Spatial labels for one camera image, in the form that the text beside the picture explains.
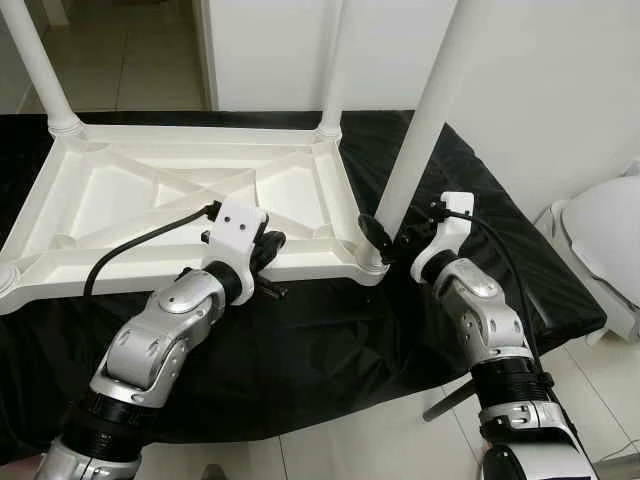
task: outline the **black metal rod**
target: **black metal rod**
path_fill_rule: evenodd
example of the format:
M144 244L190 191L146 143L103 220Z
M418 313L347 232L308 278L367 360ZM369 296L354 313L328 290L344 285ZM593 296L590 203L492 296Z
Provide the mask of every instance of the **black metal rod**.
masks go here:
M425 422L431 422L435 420L443 413L451 410L456 405L464 402L471 395L476 393L476 386L473 383L473 379L462 385L460 388L451 392L444 399L440 400L433 407L422 414L422 418Z

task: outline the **toilet lid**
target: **toilet lid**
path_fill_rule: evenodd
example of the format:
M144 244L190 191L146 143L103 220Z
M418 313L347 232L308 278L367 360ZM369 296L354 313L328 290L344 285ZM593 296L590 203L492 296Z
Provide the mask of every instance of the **toilet lid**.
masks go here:
M640 178L596 185L569 201L562 224L591 273L640 305Z

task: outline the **black cable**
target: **black cable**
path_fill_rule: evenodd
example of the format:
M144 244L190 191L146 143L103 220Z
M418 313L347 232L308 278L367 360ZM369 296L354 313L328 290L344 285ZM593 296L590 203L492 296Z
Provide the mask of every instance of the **black cable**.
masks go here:
M175 222L168 223L167 225L156 228L155 230L151 230L150 232L147 232L144 235L140 235L139 237L136 237L132 240L129 240L126 243L123 243L122 245L115 247L113 250L111 250L106 255L104 255L100 260L98 260L96 264L93 266L93 268L89 272L89 275L87 275L87 280L84 283L84 290L82 292L82 296L85 298L91 297L91 294L93 292L93 285L96 282L96 278L98 277L100 270L102 270L102 268L112 258L120 255L122 252L125 252L126 250L129 250L130 248L133 248L137 245L140 245L141 243L151 240L152 238L155 238L158 235L162 235L163 233L167 233L170 230L174 230L178 227L186 225L187 223L193 222L197 218L200 218L202 215L207 215L210 219L215 219L215 216L218 214L219 210L220 210L220 203L214 202L211 205L202 207L200 210L198 210L195 213L192 213L191 215L181 218L180 220L176 220Z

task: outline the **white pillar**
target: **white pillar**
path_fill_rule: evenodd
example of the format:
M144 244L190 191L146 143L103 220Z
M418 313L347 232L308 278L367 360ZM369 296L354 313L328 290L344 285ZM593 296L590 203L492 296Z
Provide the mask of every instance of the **white pillar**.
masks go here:
M440 131L447 121L490 3L487 0L458 0L454 8L376 211L376 219L391 238L395 238L400 229ZM357 257L365 269L376 270L381 267L378 252L368 242L360 245Z
M353 25L356 16L354 4L353 0L343 0L341 4L338 2L340 12L337 33L329 60L322 120L318 125L318 132L328 137L339 137L341 133L340 118L344 107L343 91L346 67L349 61L347 47L349 44L348 39L353 32L353 29L349 29L349 26Z
M82 123L69 106L24 0L0 0L0 11L47 112L51 133L66 135L81 131Z

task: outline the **silver metal joint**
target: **silver metal joint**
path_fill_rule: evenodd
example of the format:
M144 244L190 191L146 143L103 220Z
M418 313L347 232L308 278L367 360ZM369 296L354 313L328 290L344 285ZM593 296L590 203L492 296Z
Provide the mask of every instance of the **silver metal joint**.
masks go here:
M74 452L56 438L35 480L129 480L139 467L139 458L133 462L107 462Z
M518 314L505 302L500 284L463 258L436 279L436 298L456 320L470 366L499 358L532 358Z
M482 425L497 418L498 423L506 421L513 430L554 428L562 431L568 440L578 445L562 409L555 402L533 400L503 403L485 408L478 416Z
M154 292L114 337L91 389L133 405L162 407L187 355L209 335L224 308L224 287L203 270Z

